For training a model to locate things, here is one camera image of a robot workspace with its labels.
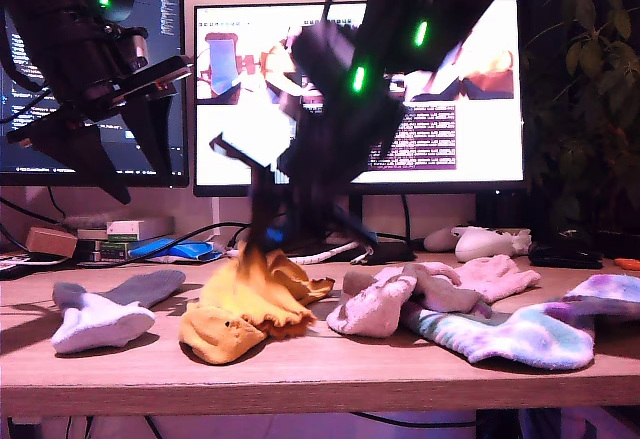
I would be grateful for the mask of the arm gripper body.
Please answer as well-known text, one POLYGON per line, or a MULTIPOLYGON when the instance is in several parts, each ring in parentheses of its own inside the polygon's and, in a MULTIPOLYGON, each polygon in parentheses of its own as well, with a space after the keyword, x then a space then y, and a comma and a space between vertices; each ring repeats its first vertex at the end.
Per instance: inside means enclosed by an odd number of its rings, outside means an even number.
MULTIPOLYGON (((87 82, 84 75, 75 72, 71 77, 79 81, 80 89, 68 96, 62 96, 61 82, 57 76, 49 75, 46 82, 39 85, 19 73, 11 53, 5 52, 5 71, 15 82, 26 89, 41 90, 45 95, 52 93, 60 104, 56 111, 25 125, 31 128, 36 125, 66 125, 75 128, 85 125, 86 120, 99 122, 115 115, 121 116, 121 108, 130 96, 149 99, 173 97, 176 94, 174 83, 189 76, 192 66, 189 57, 179 55, 114 79, 87 82)), ((11 144, 31 145, 29 140, 22 140, 22 129, 25 126, 7 133, 7 139, 11 144)))

